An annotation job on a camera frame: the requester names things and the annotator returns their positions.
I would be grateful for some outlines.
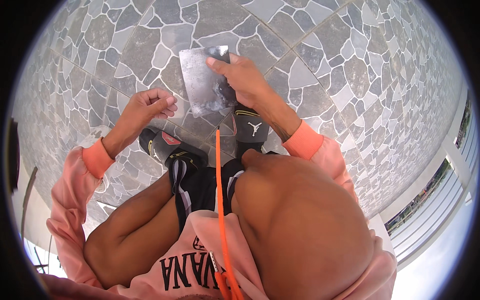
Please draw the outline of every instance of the red logo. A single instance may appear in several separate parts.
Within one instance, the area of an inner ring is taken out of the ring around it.
[[[165,132],[162,131],[162,137],[165,140],[165,142],[169,145],[180,145],[180,141],[174,139],[170,135],[166,134]]]

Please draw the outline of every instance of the metal scraper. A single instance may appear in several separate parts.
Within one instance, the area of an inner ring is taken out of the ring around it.
[[[182,50],[181,71],[194,118],[237,104],[235,91],[223,75],[213,72],[205,61],[208,57],[230,63],[228,46]]]

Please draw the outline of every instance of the fingernail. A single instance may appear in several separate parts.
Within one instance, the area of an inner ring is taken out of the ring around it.
[[[216,60],[216,59],[214,59],[213,57],[207,58],[207,65],[213,66],[215,60]]]

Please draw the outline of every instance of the orange drawstring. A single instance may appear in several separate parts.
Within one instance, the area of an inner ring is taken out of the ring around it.
[[[243,295],[240,292],[239,285],[237,284],[237,280],[233,275],[233,268],[230,262],[230,256],[228,254],[228,247],[227,247],[227,236],[225,233],[225,220],[223,215],[223,192],[222,192],[222,177],[221,177],[221,164],[220,164],[220,126],[217,128],[216,133],[216,194],[217,194],[217,203],[218,203],[218,222],[220,225],[220,241],[222,244],[222,252],[223,252],[223,261],[225,263],[226,271],[220,273],[218,269],[215,270],[215,279],[218,283],[218,287],[220,288],[220,292],[222,293],[223,298],[226,300],[243,300]],[[210,252],[210,256],[213,259],[213,252]],[[228,279],[230,283],[231,292],[228,290],[226,279]]]

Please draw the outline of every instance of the black shorts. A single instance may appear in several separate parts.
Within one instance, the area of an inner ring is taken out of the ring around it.
[[[189,177],[183,177],[182,161],[176,160],[170,168],[170,181],[175,194],[175,206],[179,218],[180,233],[190,213],[207,209],[218,212],[216,198],[216,169],[211,167],[200,168]],[[232,159],[222,167],[222,191],[224,215],[232,212],[231,201],[238,177],[245,171],[238,158]],[[181,178],[180,184],[175,184],[174,178]]]

